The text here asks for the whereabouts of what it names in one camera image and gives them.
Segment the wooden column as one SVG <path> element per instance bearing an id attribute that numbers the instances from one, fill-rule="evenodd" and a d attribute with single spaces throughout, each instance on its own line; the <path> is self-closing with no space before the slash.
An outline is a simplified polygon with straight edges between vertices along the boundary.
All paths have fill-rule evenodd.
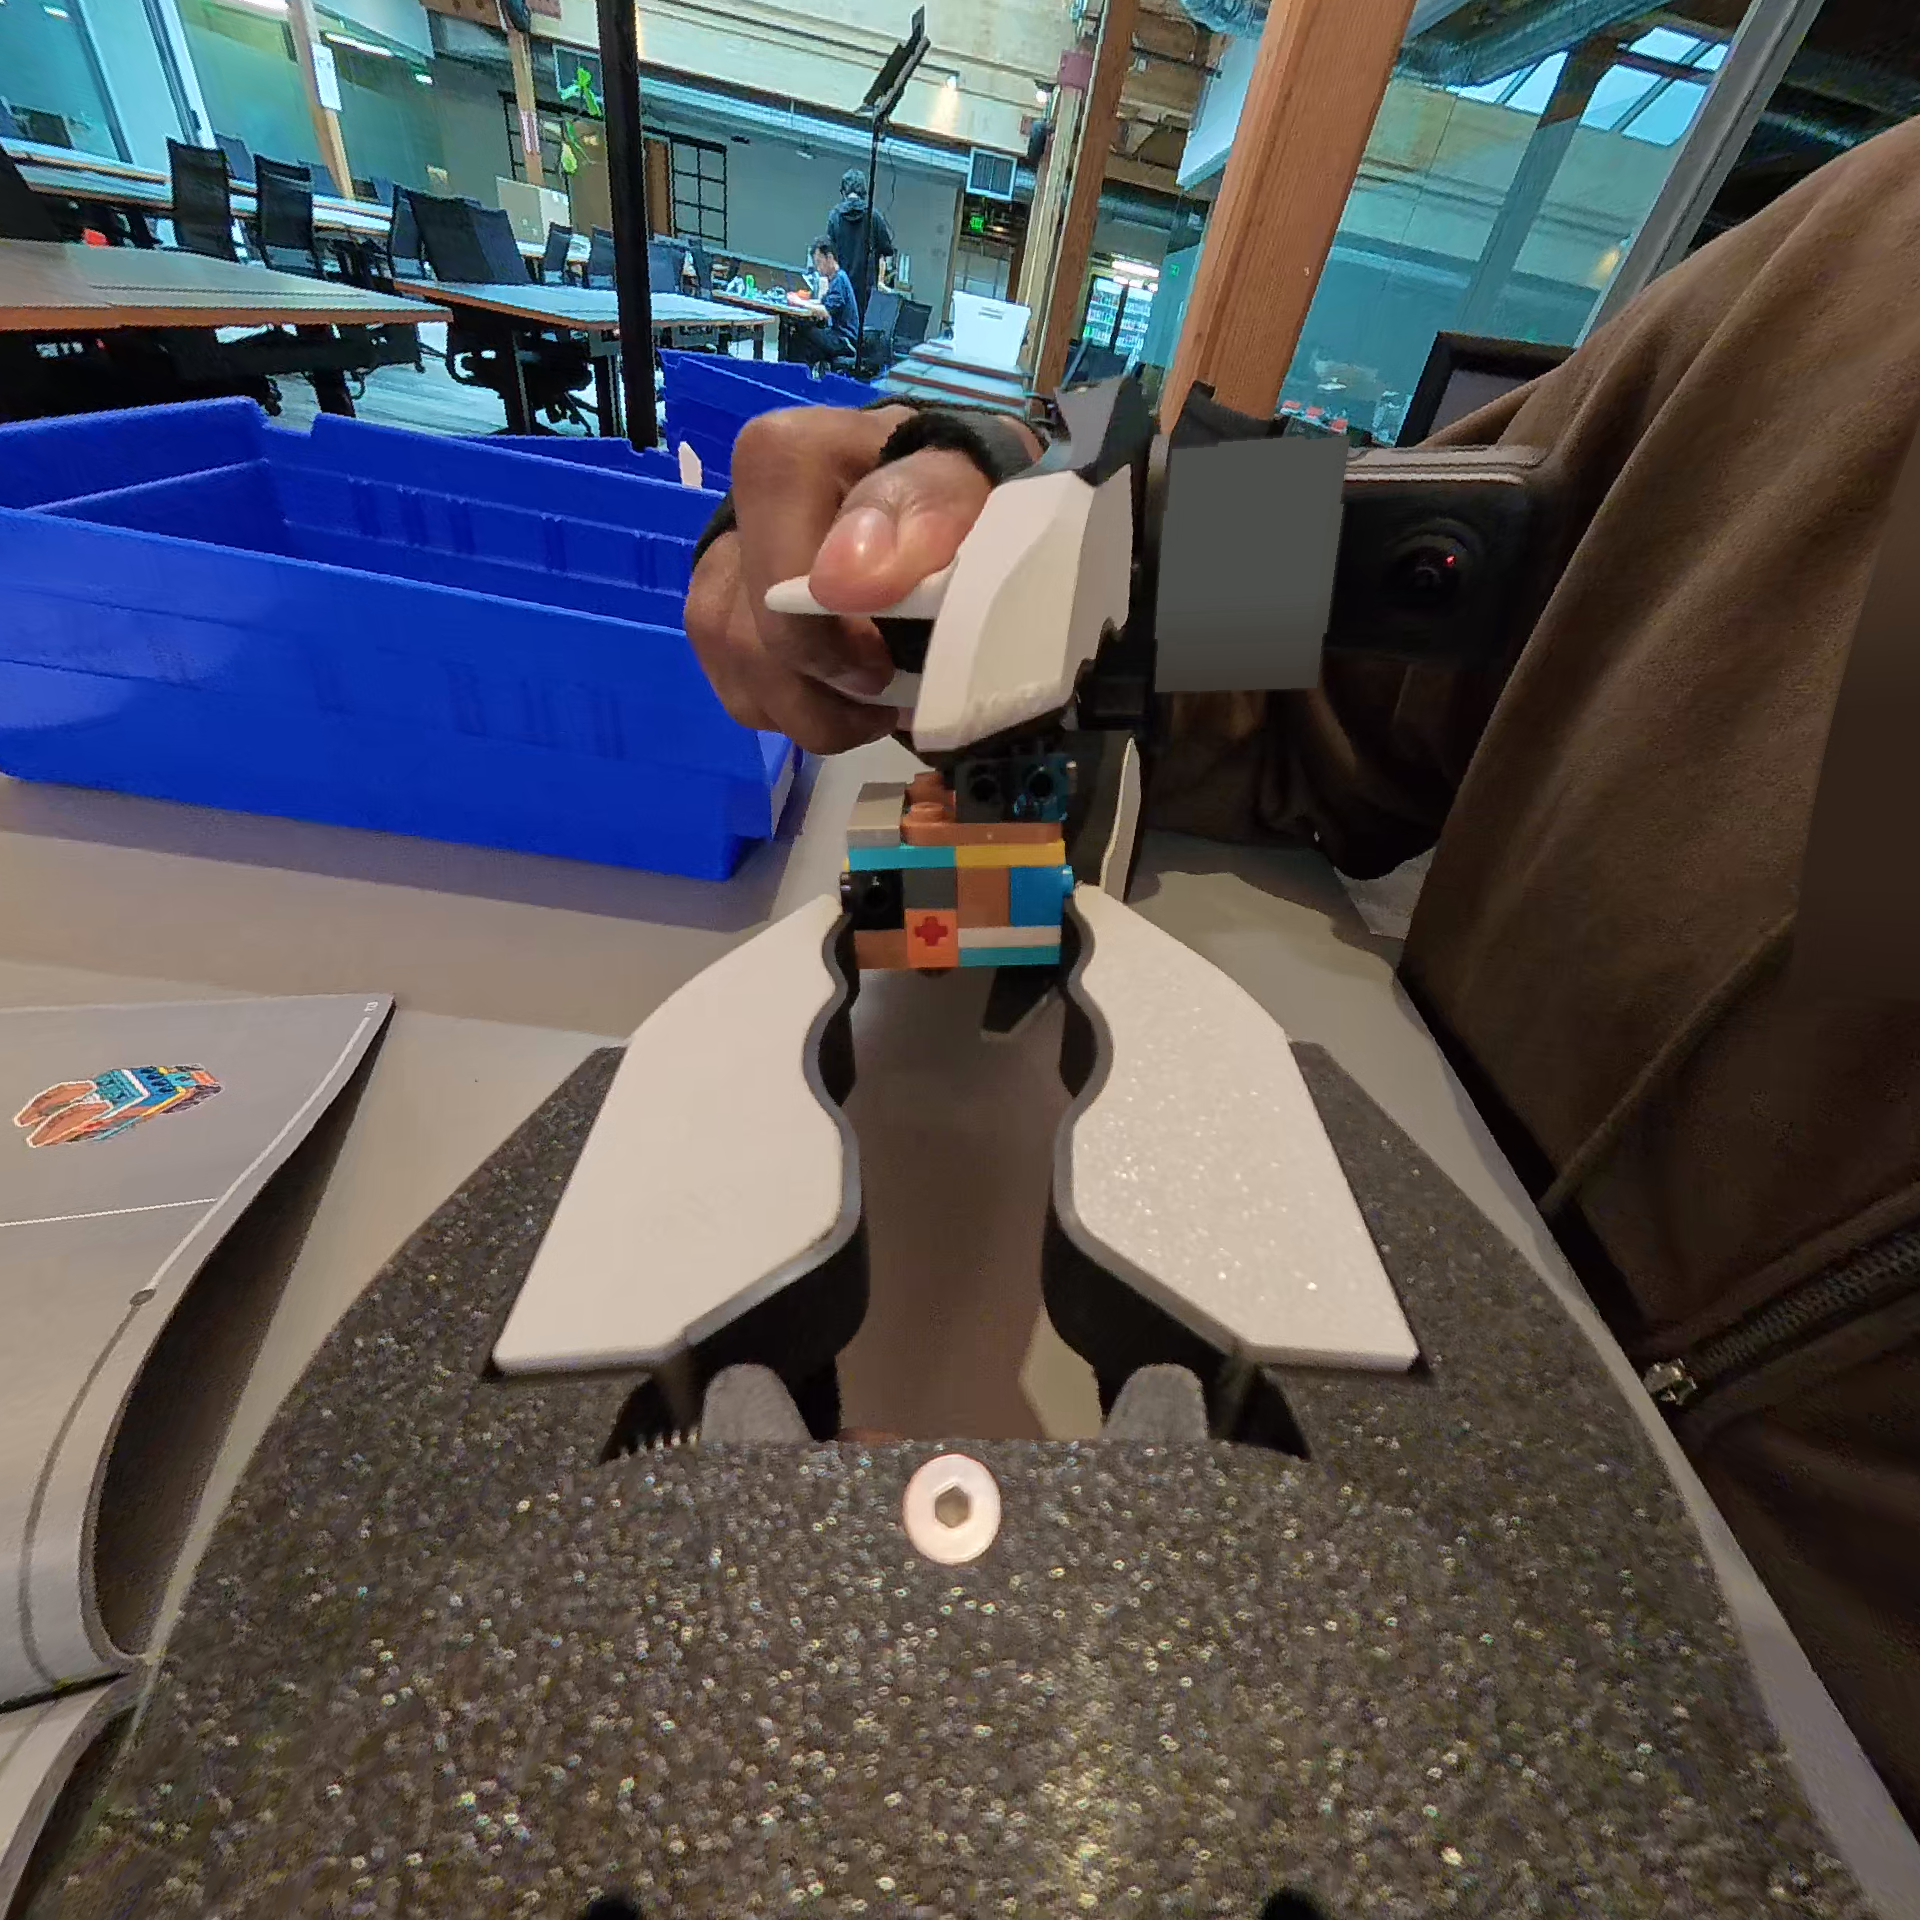
<path id="1" fill-rule="evenodd" d="M 1411 2 L 1271 6 L 1162 381 L 1163 425 L 1195 383 L 1272 417 L 1411 17 Z"/>

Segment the black vertical pole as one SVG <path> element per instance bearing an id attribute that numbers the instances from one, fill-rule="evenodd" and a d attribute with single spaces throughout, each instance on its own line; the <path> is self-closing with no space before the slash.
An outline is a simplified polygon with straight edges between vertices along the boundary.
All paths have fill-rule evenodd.
<path id="1" fill-rule="evenodd" d="M 597 2 L 603 65 L 603 124 L 613 230 L 622 417 L 636 449 L 658 446 L 652 225 L 640 108 L 640 17 L 636 2 Z"/>

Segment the grey desk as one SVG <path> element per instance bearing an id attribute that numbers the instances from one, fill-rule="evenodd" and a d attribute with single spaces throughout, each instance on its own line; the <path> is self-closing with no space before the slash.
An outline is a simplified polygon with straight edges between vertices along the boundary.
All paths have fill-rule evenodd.
<path id="1" fill-rule="evenodd" d="M 1915 1839 L 1307 853 L 1143 841 L 1133 913 L 1296 1047 L 1411 1375 L 1280 1444 L 1098 1437 L 1045 1329 L 1075 1007 L 850 1014 L 896 1447 L 654 1447 L 646 1359 L 492 1359 L 680 986 L 826 906 L 879 746 L 727 882 L 4 781 L 4 1012 L 76 1073 L 199 1005 L 387 1002 L 344 1121 L 109 1306 L 107 1626 L 165 1644 L 48 1916 L 1915 1916 Z"/>

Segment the black light stand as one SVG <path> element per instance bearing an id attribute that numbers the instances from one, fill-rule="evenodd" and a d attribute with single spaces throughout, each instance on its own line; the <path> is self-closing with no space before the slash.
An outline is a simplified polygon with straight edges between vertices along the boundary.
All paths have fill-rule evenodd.
<path id="1" fill-rule="evenodd" d="M 886 55 L 886 59 L 879 66 L 879 74 L 876 75 L 874 84 L 869 86 L 866 97 L 854 109 L 854 115 L 866 121 L 871 140 L 864 193 L 866 202 L 874 202 L 883 137 L 886 135 L 893 121 L 893 115 L 906 97 L 907 82 L 912 82 L 924 59 L 927 57 L 927 47 L 931 39 L 925 33 L 925 10 L 916 6 L 909 18 L 907 34 L 900 36 L 896 47 Z"/>

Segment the row of black office chairs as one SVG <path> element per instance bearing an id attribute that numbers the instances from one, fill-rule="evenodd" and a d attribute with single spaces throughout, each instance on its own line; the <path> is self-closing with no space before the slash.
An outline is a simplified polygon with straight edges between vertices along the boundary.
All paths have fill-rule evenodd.
<path id="1" fill-rule="evenodd" d="M 366 204 L 338 204 L 316 197 L 311 173 L 283 159 L 251 159 L 251 183 L 232 186 L 223 151 L 174 147 L 174 187 L 170 212 L 192 221 L 194 198 L 223 193 L 223 210 L 251 253 L 280 273 L 323 277 L 338 269 L 347 282 L 379 292 L 396 292 L 396 278 L 421 282 L 508 282 L 615 291 L 613 234 L 594 228 L 581 241 L 574 230 L 551 228 L 539 252 L 526 253 L 502 209 L 480 209 L 464 198 L 440 198 L 396 189 L 384 215 Z M 570 357 L 574 340 L 543 338 L 531 367 L 531 388 L 543 398 L 547 421 L 594 419 L 591 377 L 581 357 Z M 492 359 L 459 350 L 448 371 L 468 387 L 492 377 Z"/>

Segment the person's right hand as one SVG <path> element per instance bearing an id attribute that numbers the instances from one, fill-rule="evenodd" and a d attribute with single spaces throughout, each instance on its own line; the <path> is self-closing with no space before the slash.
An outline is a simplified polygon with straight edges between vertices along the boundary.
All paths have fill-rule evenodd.
<path id="1" fill-rule="evenodd" d="M 811 754 L 896 731 L 893 663 L 874 612 L 943 569 L 990 494 L 958 446 L 883 452 L 924 417 L 788 410 L 734 449 L 734 524 L 690 571 L 683 627 L 719 705 Z"/>

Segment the wooden post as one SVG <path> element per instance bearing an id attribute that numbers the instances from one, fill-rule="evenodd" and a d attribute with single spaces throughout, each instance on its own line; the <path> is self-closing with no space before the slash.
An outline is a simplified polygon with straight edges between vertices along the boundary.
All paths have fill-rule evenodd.
<path id="1" fill-rule="evenodd" d="M 1139 2 L 1103 2 L 1100 10 L 1087 84 L 1076 92 L 1071 140 L 1053 137 L 1047 179 L 1045 267 L 1039 284 L 1030 387 L 1048 393 L 1064 372 L 1067 350 L 1079 330 L 1083 277 L 1098 227 L 1098 202 L 1106 181 L 1118 108 L 1133 57 Z"/>

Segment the blue plastic bin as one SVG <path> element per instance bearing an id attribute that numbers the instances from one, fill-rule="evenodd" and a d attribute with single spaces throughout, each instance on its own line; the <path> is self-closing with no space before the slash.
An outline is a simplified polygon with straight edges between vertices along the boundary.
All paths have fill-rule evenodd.
<path id="1" fill-rule="evenodd" d="M 803 366 L 719 351 L 663 347 L 655 366 L 666 475 L 680 475 L 680 449 L 690 446 L 711 492 L 730 482 L 735 435 L 757 417 L 808 404 L 864 411 L 899 403 L 899 395 L 847 375 L 813 375 Z"/>
<path id="2" fill-rule="evenodd" d="M 799 780 L 636 462 L 207 401 L 4 425 L 3 506 L 8 778 L 694 881 Z"/>

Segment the person's brown jacket torso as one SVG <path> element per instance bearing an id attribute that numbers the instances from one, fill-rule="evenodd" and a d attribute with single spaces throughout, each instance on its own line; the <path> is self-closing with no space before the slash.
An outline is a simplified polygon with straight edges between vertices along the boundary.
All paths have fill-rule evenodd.
<path id="1" fill-rule="evenodd" d="M 1915 1005 L 1798 995 L 1791 906 L 1463 807 L 1419 1012 L 1915 1822 Z"/>

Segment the grey instruction booklet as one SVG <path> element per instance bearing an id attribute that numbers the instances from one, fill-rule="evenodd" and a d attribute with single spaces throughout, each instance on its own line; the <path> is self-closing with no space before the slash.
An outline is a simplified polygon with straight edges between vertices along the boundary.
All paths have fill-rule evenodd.
<path id="1" fill-rule="evenodd" d="M 3 1014 L 3 1835 L 48 1815 L 132 1703 L 106 1489 L 202 1268 L 347 1090 L 390 995 L 11 1005 Z"/>

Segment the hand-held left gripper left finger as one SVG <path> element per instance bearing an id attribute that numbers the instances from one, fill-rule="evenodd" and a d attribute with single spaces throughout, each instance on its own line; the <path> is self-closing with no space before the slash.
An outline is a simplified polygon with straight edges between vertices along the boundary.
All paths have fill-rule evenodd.
<path id="1" fill-rule="evenodd" d="M 502 1375 L 683 1359 L 850 1246 L 856 1147 L 826 1079 L 844 927 L 816 895 L 630 1033 L 495 1337 Z"/>

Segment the wood-edged office table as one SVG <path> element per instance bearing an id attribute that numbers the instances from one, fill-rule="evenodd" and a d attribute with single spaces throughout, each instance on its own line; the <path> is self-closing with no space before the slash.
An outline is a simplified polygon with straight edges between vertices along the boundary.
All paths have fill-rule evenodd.
<path id="1" fill-rule="evenodd" d="M 276 411 L 270 383 L 285 377 L 347 417 L 351 377 L 416 366 L 418 330 L 448 319 L 437 303 L 246 261 L 8 238 L 3 419 L 229 395 Z"/>
<path id="2" fill-rule="evenodd" d="M 487 355 L 492 387 L 508 417 L 508 433 L 533 437 L 543 398 L 531 388 L 531 367 L 543 338 L 567 338 L 567 357 L 581 357 L 591 377 L 591 410 L 607 439 L 628 439 L 640 449 L 658 443 L 660 398 L 655 390 L 655 350 L 672 331 L 747 331 L 762 357 L 776 346 L 776 314 L 754 303 L 730 303 L 690 295 L 652 298 L 640 319 L 623 319 L 618 292 L 508 282 L 396 278 L 394 291 L 416 303 L 443 307 L 448 318 L 448 362 L 462 347 Z"/>

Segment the grey monitor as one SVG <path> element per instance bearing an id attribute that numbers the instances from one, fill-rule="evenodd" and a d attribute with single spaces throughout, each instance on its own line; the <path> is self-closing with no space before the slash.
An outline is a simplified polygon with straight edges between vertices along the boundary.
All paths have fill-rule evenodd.
<path id="1" fill-rule="evenodd" d="M 1454 421 L 1560 366 L 1572 350 L 1444 330 L 1434 338 L 1404 414 L 1397 449 L 1412 449 Z"/>

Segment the multicoloured toy brick model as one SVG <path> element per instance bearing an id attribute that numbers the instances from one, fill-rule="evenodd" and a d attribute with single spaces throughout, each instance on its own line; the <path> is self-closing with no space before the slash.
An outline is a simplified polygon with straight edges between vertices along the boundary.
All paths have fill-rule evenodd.
<path id="1" fill-rule="evenodd" d="M 864 974 L 1048 970 L 1075 889 L 1067 751 L 963 756 L 907 781 L 864 781 L 839 881 Z"/>

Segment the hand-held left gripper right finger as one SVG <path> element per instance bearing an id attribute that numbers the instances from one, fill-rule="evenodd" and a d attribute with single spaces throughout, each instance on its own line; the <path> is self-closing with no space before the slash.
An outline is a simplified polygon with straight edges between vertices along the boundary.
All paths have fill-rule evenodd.
<path id="1" fill-rule="evenodd" d="M 1421 1356 L 1287 1031 L 1083 884 L 1063 938 L 1052 1214 L 1067 1246 L 1224 1359 L 1398 1375 Z"/>

